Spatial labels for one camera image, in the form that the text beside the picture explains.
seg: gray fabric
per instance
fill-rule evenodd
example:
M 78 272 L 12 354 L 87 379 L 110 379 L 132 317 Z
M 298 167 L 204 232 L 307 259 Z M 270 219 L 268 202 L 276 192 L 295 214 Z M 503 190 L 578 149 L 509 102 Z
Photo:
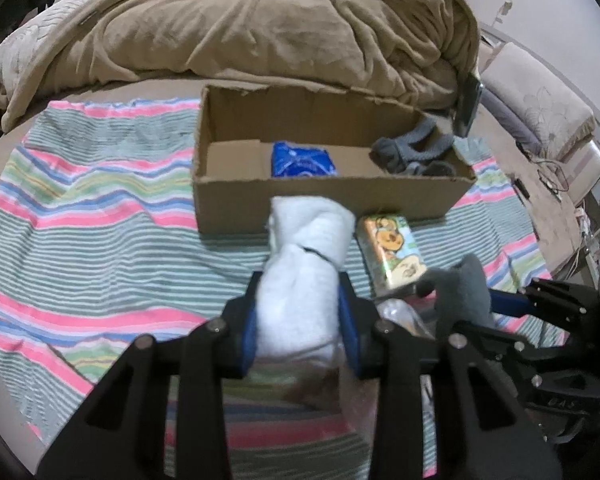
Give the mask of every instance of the gray fabric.
M 410 162 L 403 174 L 419 176 L 456 176 L 456 168 L 444 160 L 432 160 L 429 164 Z
M 508 131 L 511 137 L 534 155 L 540 154 L 542 144 L 540 144 L 538 138 L 496 94 L 488 88 L 484 88 L 480 102 L 491 112 L 491 115 L 496 118 L 500 126 Z
M 449 270 L 429 269 L 420 281 L 430 283 L 436 291 L 437 338 L 447 338 L 458 321 L 496 328 L 487 277 L 475 254 L 468 254 Z
M 413 130 L 400 137 L 395 137 L 395 139 L 381 137 L 376 140 L 371 146 L 371 156 L 380 168 L 391 174 L 405 172 L 408 174 L 422 174 L 425 168 L 415 164 L 410 166 L 410 163 L 419 162 L 426 166 L 425 163 L 440 158 L 454 143 L 453 135 L 443 134 L 436 139 L 433 146 L 422 151 L 416 150 L 414 146 L 427 139 L 435 127 L 436 120 L 425 117 Z

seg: screw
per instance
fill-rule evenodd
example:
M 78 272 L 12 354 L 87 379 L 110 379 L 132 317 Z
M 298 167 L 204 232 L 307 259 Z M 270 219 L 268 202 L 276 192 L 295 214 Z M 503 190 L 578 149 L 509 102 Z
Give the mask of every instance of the screw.
M 222 332 L 226 328 L 226 321 L 221 317 L 215 317 L 207 321 L 205 326 L 209 332 Z
M 138 350 L 146 350 L 152 344 L 154 344 L 154 338 L 148 334 L 141 335 L 136 339 L 136 348 L 138 348 Z
M 449 336 L 449 344 L 458 350 L 464 348 L 467 344 L 466 337 L 462 334 L 454 333 Z
M 378 321 L 374 323 L 374 326 L 381 334 L 388 334 L 394 330 L 394 324 L 388 319 L 378 319 Z

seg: blue package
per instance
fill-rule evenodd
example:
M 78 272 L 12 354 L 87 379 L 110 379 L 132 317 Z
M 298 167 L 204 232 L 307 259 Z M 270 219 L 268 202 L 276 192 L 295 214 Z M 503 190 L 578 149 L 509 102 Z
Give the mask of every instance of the blue package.
M 276 142 L 271 153 L 272 176 L 336 175 L 331 157 L 320 148 L 298 148 Z

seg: pillow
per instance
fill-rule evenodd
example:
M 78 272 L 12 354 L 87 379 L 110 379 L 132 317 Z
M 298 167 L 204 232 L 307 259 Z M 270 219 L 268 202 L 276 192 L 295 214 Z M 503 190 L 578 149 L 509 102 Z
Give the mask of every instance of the pillow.
M 507 43 L 482 73 L 482 81 L 535 134 L 540 155 L 562 160 L 593 133 L 591 108 L 526 50 Z
M 488 88 L 484 88 L 480 102 L 496 118 L 500 126 L 507 130 L 511 137 L 519 141 L 527 151 L 534 155 L 540 154 L 542 144 L 540 144 L 538 138 L 506 104 L 498 99 L 496 94 Z
M 487 63 L 493 56 L 493 47 L 485 43 L 484 41 L 480 42 L 480 46 L 478 47 L 478 72 L 482 73 L 482 71 L 487 68 Z

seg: plastic bag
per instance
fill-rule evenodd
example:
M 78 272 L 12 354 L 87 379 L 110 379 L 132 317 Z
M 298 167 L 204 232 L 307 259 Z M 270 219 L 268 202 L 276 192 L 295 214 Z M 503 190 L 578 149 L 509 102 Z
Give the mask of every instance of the plastic bag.
M 411 334 L 432 338 L 414 308 L 403 300 L 390 299 L 378 305 L 380 316 L 403 326 Z M 433 413 L 432 386 L 429 376 L 421 376 L 422 407 Z M 370 446 L 376 431 L 379 381 L 360 381 L 345 362 L 340 367 L 340 409 L 350 428 Z

